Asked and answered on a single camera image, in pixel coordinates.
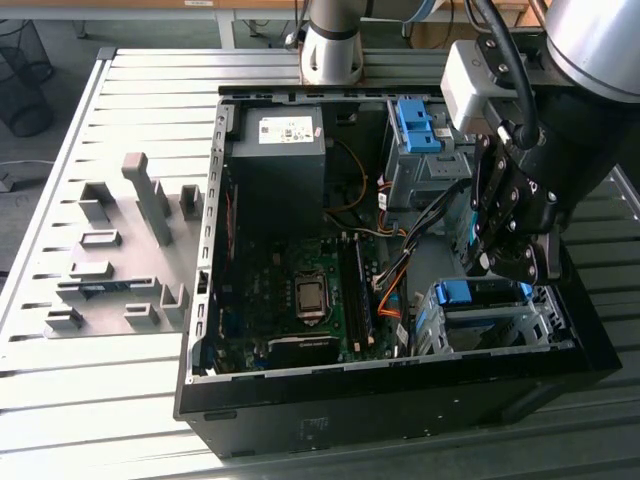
power supply label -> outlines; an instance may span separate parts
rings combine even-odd
[[[258,143],[313,143],[311,117],[264,117],[260,120]]]

gray floor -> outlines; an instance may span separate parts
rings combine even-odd
[[[252,38],[242,22],[236,22],[239,48],[282,46],[293,22],[272,21],[258,27],[262,37]],[[219,48],[217,26],[208,21],[93,21],[87,23],[87,39],[75,37],[69,21],[36,22],[40,37],[56,72],[43,85],[55,112],[55,123],[33,138],[15,138],[0,123],[0,162],[13,160],[55,160],[76,105],[103,46],[127,48]],[[363,27],[367,48],[406,48],[400,26],[368,23]],[[4,169],[17,184],[11,193],[0,194],[0,271],[10,269],[44,186],[49,167],[43,164],[11,165]],[[0,288],[3,279],[0,274]]]

motherboard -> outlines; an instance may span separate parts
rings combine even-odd
[[[240,301],[224,308],[217,347],[228,372],[390,358],[393,319],[376,316],[372,236],[238,245]]]

white label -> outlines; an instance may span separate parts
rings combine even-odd
[[[434,132],[438,138],[453,138],[450,128],[436,128]]]
[[[402,344],[406,347],[407,342],[409,341],[409,334],[404,329],[401,323],[398,323],[398,328],[396,329],[396,335],[398,336]]]
[[[212,0],[184,0],[187,7],[213,7]]]
[[[264,117],[258,143],[313,143],[311,117]]]
[[[378,193],[378,207],[380,210],[387,211],[387,196],[384,193]]]

aluminum profile table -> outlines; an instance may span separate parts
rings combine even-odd
[[[369,51],[367,80],[437,83],[444,62]],[[179,333],[42,337],[39,309],[21,304],[51,297],[53,283],[30,272],[68,254],[42,251],[43,239],[77,241],[60,221],[69,180],[129,150],[146,151],[162,182],[204,178],[218,87],[295,83],[296,56],[277,50],[119,50],[96,63],[0,298],[0,478],[638,478],[640,203],[617,170],[580,204],[565,240],[624,368],[506,428],[222,464],[172,417]],[[98,153],[78,162],[87,152]]]

